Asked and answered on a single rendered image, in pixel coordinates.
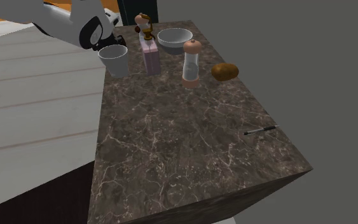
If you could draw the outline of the clear grinder with copper caps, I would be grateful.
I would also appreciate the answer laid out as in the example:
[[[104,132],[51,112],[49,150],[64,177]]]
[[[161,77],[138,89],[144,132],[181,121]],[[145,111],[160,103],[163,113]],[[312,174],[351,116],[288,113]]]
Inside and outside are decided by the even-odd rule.
[[[191,39],[184,43],[183,49],[184,64],[182,69],[182,85],[186,88],[195,88],[199,82],[198,60],[202,44],[195,39]]]

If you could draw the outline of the white cup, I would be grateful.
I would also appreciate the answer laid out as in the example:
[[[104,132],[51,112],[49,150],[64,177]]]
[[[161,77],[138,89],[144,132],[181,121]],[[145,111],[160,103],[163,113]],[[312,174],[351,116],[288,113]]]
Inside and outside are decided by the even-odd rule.
[[[128,76],[128,48],[126,46],[106,46],[99,50],[98,56],[113,78]]]

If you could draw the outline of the brown potato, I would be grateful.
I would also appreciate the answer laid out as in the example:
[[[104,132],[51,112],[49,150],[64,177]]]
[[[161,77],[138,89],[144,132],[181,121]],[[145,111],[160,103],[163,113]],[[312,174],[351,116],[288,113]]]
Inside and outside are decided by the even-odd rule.
[[[213,75],[217,81],[228,81],[237,77],[238,74],[238,67],[229,63],[216,64],[211,69],[211,75]]]

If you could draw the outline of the white bowl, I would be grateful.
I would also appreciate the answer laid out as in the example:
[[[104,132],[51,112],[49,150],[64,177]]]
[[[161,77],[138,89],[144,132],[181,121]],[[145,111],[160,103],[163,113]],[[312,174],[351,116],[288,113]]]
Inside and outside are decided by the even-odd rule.
[[[162,49],[170,55],[184,53],[184,43],[191,40],[193,33],[183,28],[168,28],[160,31],[157,35]]]

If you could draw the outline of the pink box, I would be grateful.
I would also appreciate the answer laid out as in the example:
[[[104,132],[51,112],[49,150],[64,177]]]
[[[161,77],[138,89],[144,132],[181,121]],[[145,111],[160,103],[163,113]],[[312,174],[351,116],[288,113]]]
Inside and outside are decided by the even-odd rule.
[[[140,44],[147,75],[160,74],[160,54],[155,40],[142,40]]]

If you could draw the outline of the pink and gold figure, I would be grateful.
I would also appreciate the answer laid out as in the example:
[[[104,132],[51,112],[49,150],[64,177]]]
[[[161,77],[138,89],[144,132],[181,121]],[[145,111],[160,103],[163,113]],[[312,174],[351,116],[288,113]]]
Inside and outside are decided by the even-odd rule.
[[[149,41],[155,39],[155,36],[152,34],[153,24],[151,21],[151,17],[143,13],[139,13],[135,17],[135,23],[135,31],[139,34],[140,41]]]

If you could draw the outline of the dark cabinet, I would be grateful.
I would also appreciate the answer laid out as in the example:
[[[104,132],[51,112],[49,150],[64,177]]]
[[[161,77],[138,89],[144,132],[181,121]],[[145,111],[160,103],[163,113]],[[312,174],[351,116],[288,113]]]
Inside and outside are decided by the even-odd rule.
[[[151,17],[152,23],[158,23],[157,0],[117,0],[121,21],[124,26],[135,25],[134,18],[143,13]]]

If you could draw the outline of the black and silver pen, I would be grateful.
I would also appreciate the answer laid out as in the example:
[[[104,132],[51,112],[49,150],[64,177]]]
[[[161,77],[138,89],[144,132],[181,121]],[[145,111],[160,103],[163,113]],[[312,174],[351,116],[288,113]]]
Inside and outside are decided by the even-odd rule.
[[[248,131],[244,132],[244,135],[245,136],[252,135],[252,134],[255,134],[255,133],[258,133],[258,132],[264,132],[264,131],[267,131],[267,130],[277,129],[279,127],[280,127],[280,125],[273,125],[273,126],[269,126],[269,127],[263,127],[263,128],[260,128],[260,129],[248,130]]]

